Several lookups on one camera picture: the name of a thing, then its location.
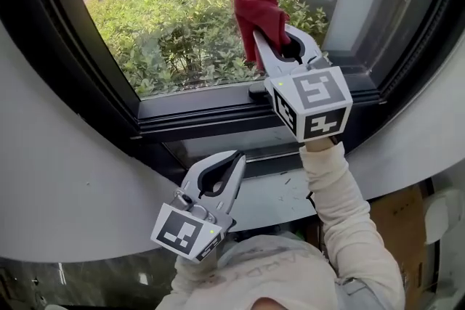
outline person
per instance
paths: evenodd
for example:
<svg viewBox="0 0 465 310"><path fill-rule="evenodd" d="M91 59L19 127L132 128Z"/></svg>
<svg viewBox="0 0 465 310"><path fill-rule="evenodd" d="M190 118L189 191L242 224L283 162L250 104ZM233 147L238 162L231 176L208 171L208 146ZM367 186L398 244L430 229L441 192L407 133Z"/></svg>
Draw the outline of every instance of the person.
<svg viewBox="0 0 465 310"><path fill-rule="evenodd" d="M370 220L343 144L307 142L300 155L332 266L302 240L255 236L200 264L178 257L172 292L157 310L404 308L399 266Z"/></svg>

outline white plastic cube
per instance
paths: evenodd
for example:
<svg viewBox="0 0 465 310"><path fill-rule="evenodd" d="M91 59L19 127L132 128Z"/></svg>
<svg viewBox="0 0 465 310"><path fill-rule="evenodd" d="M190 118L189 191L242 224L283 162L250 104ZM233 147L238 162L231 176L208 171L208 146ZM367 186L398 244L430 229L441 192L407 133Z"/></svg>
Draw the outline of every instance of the white plastic cube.
<svg viewBox="0 0 465 310"><path fill-rule="evenodd" d="M211 224L163 203L150 239L194 262L200 262L225 238L219 225Z"/></svg>
<svg viewBox="0 0 465 310"><path fill-rule="evenodd" d="M352 97L339 67L268 78L273 108L297 141L311 141L344 131Z"/></svg>

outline window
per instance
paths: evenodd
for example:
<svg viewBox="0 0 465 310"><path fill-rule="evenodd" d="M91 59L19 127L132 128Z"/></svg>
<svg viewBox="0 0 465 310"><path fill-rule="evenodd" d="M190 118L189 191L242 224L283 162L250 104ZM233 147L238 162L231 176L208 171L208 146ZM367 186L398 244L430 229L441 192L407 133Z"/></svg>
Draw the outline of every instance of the window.
<svg viewBox="0 0 465 310"><path fill-rule="evenodd" d="M231 146L244 145L251 169L276 171L272 159L294 159L298 144L267 95L248 94L264 73L245 61L231 0L0 2L1 21L57 94L172 179ZM344 73L354 99L342 135L348 150L434 73L463 30L463 2L280 0L289 23Z"/></svg>

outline hand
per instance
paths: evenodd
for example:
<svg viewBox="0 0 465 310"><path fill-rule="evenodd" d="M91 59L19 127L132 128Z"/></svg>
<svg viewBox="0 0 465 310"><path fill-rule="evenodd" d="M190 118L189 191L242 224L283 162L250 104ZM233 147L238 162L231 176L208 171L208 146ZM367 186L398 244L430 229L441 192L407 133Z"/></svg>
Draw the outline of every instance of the hand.
<svg viewBox="0 0 465 310"><path fill-rule="evenodd" d="M324 139L316 139L314 141L305 142L305 147L308 152L320 152L333 147L334 143L330 140L329 137Z"/></svg>

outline beige sleeve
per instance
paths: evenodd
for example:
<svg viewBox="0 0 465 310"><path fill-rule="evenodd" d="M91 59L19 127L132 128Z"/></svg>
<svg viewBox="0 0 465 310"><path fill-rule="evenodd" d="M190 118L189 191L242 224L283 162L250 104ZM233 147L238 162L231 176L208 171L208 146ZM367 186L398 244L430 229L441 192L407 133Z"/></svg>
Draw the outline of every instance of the beige sleeve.
<svg viewBox="0 0 465 310"><path fill-rule="evenodd" d="M302 147L300 155L339 278L362 280L393 309L403 309L399 267L370 220L370 205L349 171L342 143L321 152Z"/></svg>
<svg viewBox="0 0 465 310"><path fill-rule="evenodd" d="M176 276L171 282L172 291L163 297L157 310L183 309L194 289L217 268L217 250L211 252L199 264L178 256L174 268Z"/></svg>

